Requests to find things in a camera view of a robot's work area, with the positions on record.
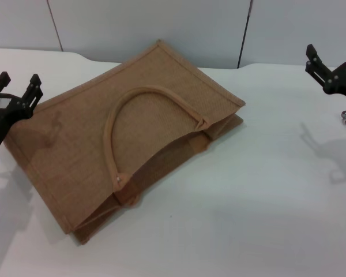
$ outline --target jute bag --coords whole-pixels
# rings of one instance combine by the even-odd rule
[[[38,105],[5,145],[63,231],[84,244],[117,210],[242,123],[235,113],[244,104],[159,41]]]

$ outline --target robotic arm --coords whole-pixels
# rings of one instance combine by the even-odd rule
[[[312,44],[307,46],[306,55],[309,61],[305,71],[323,87],[323,91],[329,95],[339,93],[346,96],[346,62],[334,71],[329,70]],[[346,111],[343,111],[341,116],[343,124],[346,125]]]
[[[9,83],[9,75],[2,72],[0,74],[0,144],[14,123],[33,116],[33,110],[43,96],[40,89],[41,81],[37,74],[32,76],[28,88],[21,98],[1,93]]]

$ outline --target white table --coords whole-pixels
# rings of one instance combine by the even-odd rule
[[[21,96],[38,73],[42,100],[116,65],[0,50],[6,92]],[[346,98],[326,96],[302,66],[203,71],[246,101],[245,123],[84,246],[0,147],[0,277],[346,276]]]

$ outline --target rope handle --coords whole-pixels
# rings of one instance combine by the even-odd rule
[[[123,108],[123,106],[128,101],[144,93],[157,93],[159,95],[163,95],[171,99],[177,105],[179,105],[183,110],[185,110],[192,118],[194,118],[198,122],[195,128],[195,132],[200,130],[205,130],[211,126],[207,118],[203,117],[191,105],[189,105],[185,100],[183,100],[179,95],[175,94],[174,92],[172,92],[171,90],[167,88],[156,86],[156,85],[149,85],[145,87],[133,88],[127,91],[125,94],[123,94],[123,96],[121,96],[118,99],[116,105],[111,110],[108,116],[108,119],[106,120],[106,124],[104,128],[104,137],[103,137],[104,153],[105,153],[105,159],[106,159],[107,167],[109,169],[110,177],[112,179],[113,192],[117,192],[121,190],[131,178],[131,174],[118,172],[118,169],[116,167],[116,163],[114,160],[111,136],[112,136],[115,120],[119,112]]]

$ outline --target folded bag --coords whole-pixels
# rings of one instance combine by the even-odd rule
[[[39,104],[5,145],[57,222],[86,243],[123,207],[242,123],[240,100],[162,41]]]

